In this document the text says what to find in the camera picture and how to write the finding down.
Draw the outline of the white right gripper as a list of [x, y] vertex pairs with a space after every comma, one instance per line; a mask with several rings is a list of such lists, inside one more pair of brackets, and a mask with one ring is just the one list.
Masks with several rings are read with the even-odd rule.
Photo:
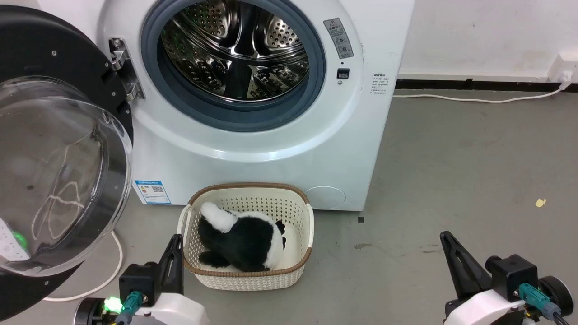
[[574, 298], [555, 276], [538, 279], [536, 286], [520, 284], [513, 292], [514, 300], [508, 301], [490, 290], [489, 274], [450, 231], [440, 233], [440, 242], [457, 298], [469, 298], [446, 304], [451, 308], [446, 325], [538, 325], [541, 320], [568, 324], [565, 317], [574, 312]]

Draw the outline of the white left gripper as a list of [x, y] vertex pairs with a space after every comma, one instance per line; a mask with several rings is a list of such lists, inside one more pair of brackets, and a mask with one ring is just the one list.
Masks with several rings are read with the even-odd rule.
[[118, 316], [119, 298], [85, 298], [75, 311], [75, 325], [208, 325], [203, 305], [184, 293], [182, 235], [175, 234], [159, 261], [161, 296], [152, 307], [141, 306], [132, 316]]

